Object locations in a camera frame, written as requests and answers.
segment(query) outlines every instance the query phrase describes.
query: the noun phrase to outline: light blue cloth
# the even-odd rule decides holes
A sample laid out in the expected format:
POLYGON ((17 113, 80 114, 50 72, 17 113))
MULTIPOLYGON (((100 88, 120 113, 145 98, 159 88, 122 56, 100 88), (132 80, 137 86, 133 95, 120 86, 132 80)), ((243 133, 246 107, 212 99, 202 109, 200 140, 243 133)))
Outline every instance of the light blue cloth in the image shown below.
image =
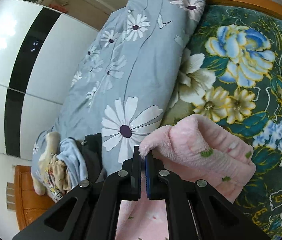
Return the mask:
POLYGON ((52 129, 45 135, 84 140, 102 133, 107 174, 132 158, 133 148, 159 127, 179 73, 181 57, 204 10, 204 0, 129 0, 113 12, 73 77, 52 129))
POLYGON ((73 139, 66 138, 60 142, 60 153, 57 159, 63 161, 69 169, 71 189, 88 178, 85 161, 73 139))

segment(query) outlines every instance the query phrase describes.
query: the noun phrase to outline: dark gray cloth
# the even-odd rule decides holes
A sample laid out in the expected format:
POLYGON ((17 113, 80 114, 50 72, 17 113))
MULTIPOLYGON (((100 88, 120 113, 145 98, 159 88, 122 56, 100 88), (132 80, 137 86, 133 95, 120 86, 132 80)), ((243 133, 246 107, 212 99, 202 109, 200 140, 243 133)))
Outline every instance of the dark gray cloth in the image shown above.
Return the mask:
POLYGON ((103 169, 102 166, 102 157, 101 157, 101 150, 102 150, 102 137, 101 133, 87 135, 83 143, 76 141, 77 147, 81 152, 85 164, 88 170, 88 180, 92 183, 103 181, 106 177, 106 171, 103 170, 101 174, 101 170, 103 169))

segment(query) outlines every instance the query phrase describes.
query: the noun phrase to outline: dark purple flower center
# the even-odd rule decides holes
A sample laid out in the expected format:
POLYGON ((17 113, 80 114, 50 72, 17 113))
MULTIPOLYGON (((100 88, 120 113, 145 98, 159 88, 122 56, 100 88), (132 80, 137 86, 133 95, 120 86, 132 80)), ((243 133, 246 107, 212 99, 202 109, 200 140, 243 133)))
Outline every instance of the dark purple flower center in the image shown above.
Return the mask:
POLYGON ((120 133, 125 138, 130 138, 132 136, 132 132, 129 126, 127 125, 121 125, 120 126, 120 133))
POLYGON ((195 5, 190 5, 186 7, 188 10, 195 10, 197 7, 195 5))

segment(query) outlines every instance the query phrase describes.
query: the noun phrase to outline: metal screw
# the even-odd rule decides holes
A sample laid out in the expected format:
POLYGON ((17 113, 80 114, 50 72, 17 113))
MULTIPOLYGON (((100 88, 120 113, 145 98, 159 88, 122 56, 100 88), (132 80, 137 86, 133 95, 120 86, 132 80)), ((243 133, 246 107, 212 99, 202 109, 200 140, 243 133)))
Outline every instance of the metal screw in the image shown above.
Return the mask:
POLYGON ((204 179, 200 179, 197 181, 197 185, 199 187, 205 187, 208 183, 204 179))
POLYGON ((86 179, 79 182, 80 187, 88 187, 90 185, 90 182, 86 179))
POLYGON ((119 177, 125 177, 128 175, 128 172, 125 170, 121 170, 121 171, 118 171, 118 175, 119 177))
POLYGON ((167 170, 161 170, 161 171, 159 171, 159 174, 160 174, 161 176, 167 176, 167 175, 169 175, 169 171, 167 171, 167 170))

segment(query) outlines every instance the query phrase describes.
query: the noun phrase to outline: black stripe on wardrobe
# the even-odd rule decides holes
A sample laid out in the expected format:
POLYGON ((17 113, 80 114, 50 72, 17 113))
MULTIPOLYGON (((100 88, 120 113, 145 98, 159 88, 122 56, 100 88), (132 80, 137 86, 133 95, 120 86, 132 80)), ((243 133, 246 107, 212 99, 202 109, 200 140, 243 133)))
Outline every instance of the black stripe on wardrobe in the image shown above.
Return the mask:
POLYGON ((20 125, 24 93, 40 49, 60 15, 59 12, 42 8, 28 30, 14 62, 5 105, 5 144, 8 155, 20 157, 20 125))

